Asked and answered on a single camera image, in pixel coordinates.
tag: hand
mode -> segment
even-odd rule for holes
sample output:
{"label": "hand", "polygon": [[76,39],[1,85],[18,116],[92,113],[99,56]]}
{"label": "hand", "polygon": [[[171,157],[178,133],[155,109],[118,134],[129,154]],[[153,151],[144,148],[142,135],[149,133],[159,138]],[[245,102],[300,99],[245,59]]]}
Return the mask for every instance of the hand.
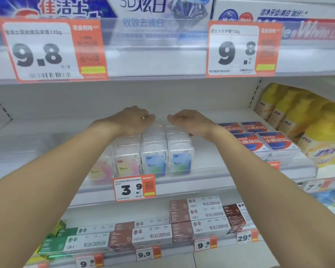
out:
{"label": "hand", "polygon": [[154,120],[155,115],[150,115],[147,110],[133,106],[105,119],[96,120],[90,127],[103,129],[113,133],[115,137],[133,136],[145,131]]}
{"label": "hand", "polygon": [[207,141],[212,141],[213,131],[220,127],[196,110],[182,110],[167,117],[172,124],[182,127],[190,134],[202,136]]}

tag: right hand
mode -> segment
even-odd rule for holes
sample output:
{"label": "right hand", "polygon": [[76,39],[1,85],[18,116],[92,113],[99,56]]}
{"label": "right hand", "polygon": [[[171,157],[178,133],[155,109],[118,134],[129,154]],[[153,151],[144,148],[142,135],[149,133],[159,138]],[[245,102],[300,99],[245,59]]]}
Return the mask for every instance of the right hand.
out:
{"label": "right hand", "polygon": [[180,126],[190,134],[202,136],[207,141],[212,141],[214,130],[220,127],[196,110],[181,110],[167,117],[172,124]]}

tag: qr code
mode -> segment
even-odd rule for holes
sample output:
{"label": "qr code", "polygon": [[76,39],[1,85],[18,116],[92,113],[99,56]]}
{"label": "qr code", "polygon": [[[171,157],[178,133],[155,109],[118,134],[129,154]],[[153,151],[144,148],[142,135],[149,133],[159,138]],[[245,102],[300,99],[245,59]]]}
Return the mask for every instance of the qr code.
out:
{"label": "qr code", "polygon": [[145,188],[146,189],[153,189],[154,188],[154,182],[153,181],[146,181],[145,182]]}

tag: forearm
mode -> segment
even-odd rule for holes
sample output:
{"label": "forearm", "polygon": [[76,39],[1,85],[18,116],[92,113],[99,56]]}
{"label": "forearm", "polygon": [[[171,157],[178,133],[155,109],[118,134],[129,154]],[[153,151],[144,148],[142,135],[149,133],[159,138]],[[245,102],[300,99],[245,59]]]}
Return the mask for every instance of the forearm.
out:
{"label": "forearm", "polygon": [[11,260],[25,264],[115,137],[114,131],[89,127],[0,179],[0,267],[11,267]]}
{"label": "forearm", "polygon": [[212,138],[251,218],[281,266],[333,267],[335,216],[224,128],[216,128]]}

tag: left arm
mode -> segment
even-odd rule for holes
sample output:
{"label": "left arm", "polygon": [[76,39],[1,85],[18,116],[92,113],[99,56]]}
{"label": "left arm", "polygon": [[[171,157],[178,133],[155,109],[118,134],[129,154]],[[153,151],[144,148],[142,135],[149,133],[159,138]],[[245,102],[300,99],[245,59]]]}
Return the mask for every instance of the left arm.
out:
{"label": "left arm", "polygon": [[0,179],[0,267],[23,267],[105,148],[119,136],[143,132],[154,119],[137,106],[125,108]]}

